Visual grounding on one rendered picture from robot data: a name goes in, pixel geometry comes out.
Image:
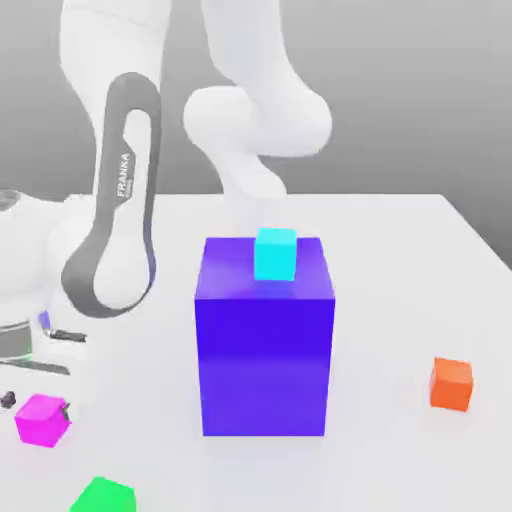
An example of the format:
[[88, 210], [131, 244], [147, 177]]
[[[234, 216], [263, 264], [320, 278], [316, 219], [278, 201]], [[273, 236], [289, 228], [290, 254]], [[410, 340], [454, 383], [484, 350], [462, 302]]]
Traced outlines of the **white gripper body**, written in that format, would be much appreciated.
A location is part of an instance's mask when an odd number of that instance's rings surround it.
[[0, 358], [0, 384], [19, 394], [61, 396], [71, 403], [96, 398], [96, 376], [85, 344], [51, 344], [42, 353], [21, 359]]

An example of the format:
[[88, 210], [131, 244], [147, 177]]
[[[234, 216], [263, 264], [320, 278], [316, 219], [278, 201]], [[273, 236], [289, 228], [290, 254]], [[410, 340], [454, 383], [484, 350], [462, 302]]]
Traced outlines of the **small magenta cube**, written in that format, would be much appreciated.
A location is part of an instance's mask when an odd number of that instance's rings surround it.
[[71, 423], [64, 420], [59, 406], [65, 399], [33, 394], [16, 412], [15, 423], [23, 443], [53, 448]]

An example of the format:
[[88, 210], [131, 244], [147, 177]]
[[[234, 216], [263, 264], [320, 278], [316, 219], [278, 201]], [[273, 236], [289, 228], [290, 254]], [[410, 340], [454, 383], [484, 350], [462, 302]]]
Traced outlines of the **small green cube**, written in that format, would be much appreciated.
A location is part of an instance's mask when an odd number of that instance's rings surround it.
[[137, 512], [135, 490], [96, 476], [70, 506], [68, 512]]

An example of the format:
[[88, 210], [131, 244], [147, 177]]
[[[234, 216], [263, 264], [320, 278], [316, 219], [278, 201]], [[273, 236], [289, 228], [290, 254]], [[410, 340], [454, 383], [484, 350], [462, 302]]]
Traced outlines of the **small cyan cube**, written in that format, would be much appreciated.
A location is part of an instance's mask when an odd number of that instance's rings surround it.
[[260, 228], [254, 243], [254, 278], [259, 281], [295, 279], [297, 233], [288, 228]]

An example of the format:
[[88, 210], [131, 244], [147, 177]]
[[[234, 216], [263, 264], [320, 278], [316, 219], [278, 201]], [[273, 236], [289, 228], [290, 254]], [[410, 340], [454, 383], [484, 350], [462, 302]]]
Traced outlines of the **small orange cube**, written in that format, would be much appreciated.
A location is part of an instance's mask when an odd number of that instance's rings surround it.
[[434, 358], [429, 382], [429, 401], [432, 407], [466, 412], [473, 387], [473, 372], [469, 362]]

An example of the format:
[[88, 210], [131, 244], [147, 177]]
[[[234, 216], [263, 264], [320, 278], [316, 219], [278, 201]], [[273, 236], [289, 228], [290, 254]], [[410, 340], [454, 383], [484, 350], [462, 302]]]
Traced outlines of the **large blue box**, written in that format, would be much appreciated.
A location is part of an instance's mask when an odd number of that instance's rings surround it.
[[335, 293], [317, 238], [292, 282], [253, 277], [252, 238], [205, 241], [194, 297], [206, 436], [325, 432]]

